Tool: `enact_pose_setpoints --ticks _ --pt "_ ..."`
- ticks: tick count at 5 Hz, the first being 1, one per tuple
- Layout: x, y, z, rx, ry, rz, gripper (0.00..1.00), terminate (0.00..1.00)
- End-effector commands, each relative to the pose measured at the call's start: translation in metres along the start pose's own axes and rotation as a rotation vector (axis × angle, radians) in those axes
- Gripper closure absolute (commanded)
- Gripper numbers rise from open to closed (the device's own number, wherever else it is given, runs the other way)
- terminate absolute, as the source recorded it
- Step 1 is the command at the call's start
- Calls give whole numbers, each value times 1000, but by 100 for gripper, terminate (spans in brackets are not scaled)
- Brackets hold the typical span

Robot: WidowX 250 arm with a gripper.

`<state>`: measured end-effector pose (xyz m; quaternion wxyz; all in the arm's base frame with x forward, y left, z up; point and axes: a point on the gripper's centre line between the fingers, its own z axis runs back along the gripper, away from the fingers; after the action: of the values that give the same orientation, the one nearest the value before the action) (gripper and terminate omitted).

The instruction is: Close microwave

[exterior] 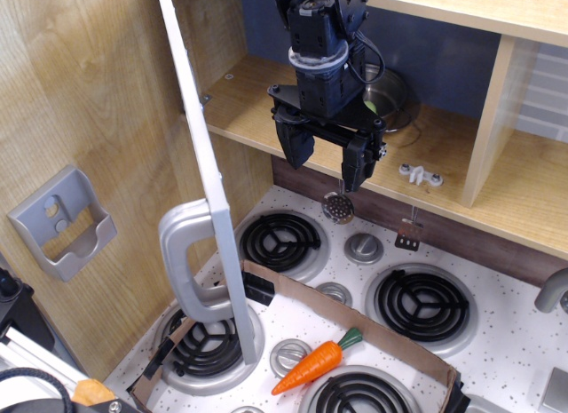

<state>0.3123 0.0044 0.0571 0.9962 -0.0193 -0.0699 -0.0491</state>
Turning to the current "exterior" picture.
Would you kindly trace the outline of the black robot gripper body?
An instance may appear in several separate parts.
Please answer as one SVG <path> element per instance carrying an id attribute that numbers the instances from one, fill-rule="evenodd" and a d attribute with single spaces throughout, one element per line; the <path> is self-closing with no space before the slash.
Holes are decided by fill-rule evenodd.
<path id="1" fill-rule="evenodd" d="M 341 148 L 355 135 L 369 138 L 378 161 L 386 153 L 385 122 L 366 107 L 363 91 L 363 84 L 345 68 L 320 74 L 297 71 L 295 85 L 268 88 L 273 99 L 272 119 L 309 121 L 314 141 L 322 139 Z"/>

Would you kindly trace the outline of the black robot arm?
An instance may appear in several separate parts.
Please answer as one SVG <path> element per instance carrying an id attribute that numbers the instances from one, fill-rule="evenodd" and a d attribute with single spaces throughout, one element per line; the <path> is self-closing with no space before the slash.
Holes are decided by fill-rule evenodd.
<path id="1" fill-rule="evenodd" d="M 344 188 L 355 192 L 386 152 L 384 120 L 364 102 L 376 83 L 366 75 L 365 52 L 376 46 L 361 32 L 368 0 L 275 0 L 291 46 L 296 84 L 274 84 L 272 118 L 288 163 L 295 169 L 312 156 L 314 140 L 343 150 Z"/>

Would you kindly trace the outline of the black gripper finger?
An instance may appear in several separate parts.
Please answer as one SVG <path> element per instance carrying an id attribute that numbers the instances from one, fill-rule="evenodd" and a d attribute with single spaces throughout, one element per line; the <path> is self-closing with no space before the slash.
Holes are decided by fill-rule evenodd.
<path id="1" fill-rule="evenodd" d="M 375 155 L 369 138 L 355 135 L 343 148 L 342 177 L 346 192 L 356 192 L 370 178 Z"/>
<path id="2" fill-rule="evenodd" d="M 276 121 L 275 124 L 286 160 L 295 170 L 299 169 L 311 158 L 314 152 L 314 137 L 308 130 L 310 122 Z"/>

